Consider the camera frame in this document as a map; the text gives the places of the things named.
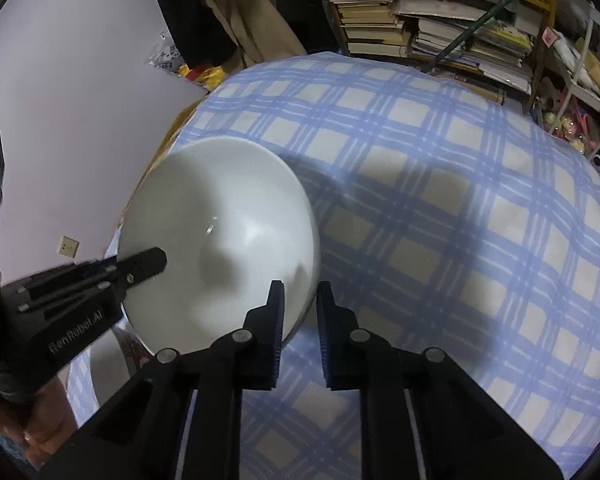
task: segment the book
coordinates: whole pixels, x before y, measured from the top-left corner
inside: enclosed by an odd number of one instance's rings
[[[434,48],[427,46],[425,44],[419,43],[417,41],[411,42],[410,53],[425,60],[431,60],[436,57],[440,52],[442,52],[441,48]],[[446,56],[444,62],[452,62],[458,65],[461,65],[466,68],[477,68],[478,64],[476,62],[466,60],[461,52],[451,52],[448,56]]]
[[[341,4],[338,3],[337,6],[339,9],[375,9],[380,6],[384,6],[385,4],[382,2],[355,2],[352,4]]]
[[[490,79],[504,83],[512,88],[516,88],[527,95],[531,95],[530,78],[525,78],[518,73],[491,63],[482,62],[478,68]]]
[[[369,16],[356,16],[356,17],[343,17],[342,23],[345,25],[352,25],[355,23],[396,23],[397,20],[394,16],[390,14],[382,15],[378,14],[377,16],[369,17]]]
[[[337,7],[340,7],[340,4],[379,4],[379,5],[388,5],[393,0],[342,0],[339,2],[331,1],[332,4],[335,4]]]
[[[375,16],[393,16],[391,10],[387,6],[380,6],[368,9],[366,7],[354,7],[353,9],[340,9],[340,15],[344,18],[358,18],[366,16],[373,18]]]
[[[467,52],[476,59],[481,59],[493,64],[515,66],[518,68],[522,67],[522,59],[520,59],[520,57],[479,40],[474,41],[467,48]]]
[[[445,38],[449,41],[453,41],[462,34],[462,28],[460,27],[448,25],[437,20],[429,20],[427,18],[420,18],[418,20],[418,28],[420,29],[420,32],[438,36],[439,38]]]
[[[346,28],[345,33],[350,40],[375,40],[387,44],[408,44],[410,34],[407,30],[390,28]]]
[[[512,54],[519,54],[521,57],[533,50],[528,35],[498,20],[488,21],[476,31],[475,35],[483,41],[495,44]]]
[[[483,11],[463,4],[444,2],[442,0],[396,0],[395,14],[408,16],[437,16],[456,20],[475,21],[483,15]]]
[[[368,56],[407,57],[408,48],[404,45],[385,43],[347,43],[352,54],[367,54]]]
[[[500,87],[488,84],[484,81],[478,80],[473,77],[460,75],[455,72],[444,71],[437,74],[435,77],[440,79],[450,79],[459,85],[463,86],[467,90],[484,97],[490,101],[493,101],[499,105],[504,104],[507,97],[507,93]]]
[[[343,23],[340,27],[344,28],[345,31],[348,28],[398,28],[402,29],[404,27],[404,20],[397,18],[393,23]]]
[[[416,37],[416,40],[419,43],[435,45],[436,47],[439,47],[440,50],[443,50],[444,48],[448,47],[451,44],[451,41],[449,41],[445,38],[440,38],[439,36],[434,36],[432,34],[426,34],[424,32],[419,32]],[[461,49],[462,49],[462,44],[458,45],[454,49],[454,52],[459,52]]]

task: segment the white bowl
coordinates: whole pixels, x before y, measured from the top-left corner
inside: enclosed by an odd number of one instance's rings
[[[167,253],[165,271],[126,295],[124,308],[156,353],[208,348],[285,284],[283,337],[315,295],[320,247],[306,193],[277,155],[249,140],[209,137],[153,170],[125,216],[118,254]]]

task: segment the yellow package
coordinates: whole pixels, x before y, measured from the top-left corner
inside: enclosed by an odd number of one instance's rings
[[[193,72],[184,64],[178,69],[178,74],[194,83],[202,85],[210,92],[218,88],[229,77],[228,73],[224,71],[223,66],[212,66],[206,70],[202,70],[202,72],[198,68],[198,72]]]
[[[579,53],[582,53],[582,48],[584,47],[584,39],[580,38],[576,41],[576,48]],[[600,62],[598,58],[592,52],[587,52],[587,56],[584,59],[584,66],[589,72],[589,75],[596,82],[598,87],[600,88]]]

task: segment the human hand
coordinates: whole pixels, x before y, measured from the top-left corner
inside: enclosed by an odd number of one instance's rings
[[[14,409],[0,402],[0,434],[20,444],[26,442],[25,457],[34,466],[44,465],[77,428],[74,412],[58,377],[36,394],[30,419],[24,428]]]

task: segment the blue plaid blanket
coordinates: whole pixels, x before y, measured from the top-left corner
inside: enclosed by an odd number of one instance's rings
[[[600,174],[583,156],[454,83],[335,54],[240,72],[174,150],[216,135],[296,172],[321,278],[360,325],[445,349],[575,473],[600,441]],[[359,478],[357,397],[325,388],[312,309],[276,390],[244,394],[241,478]]]

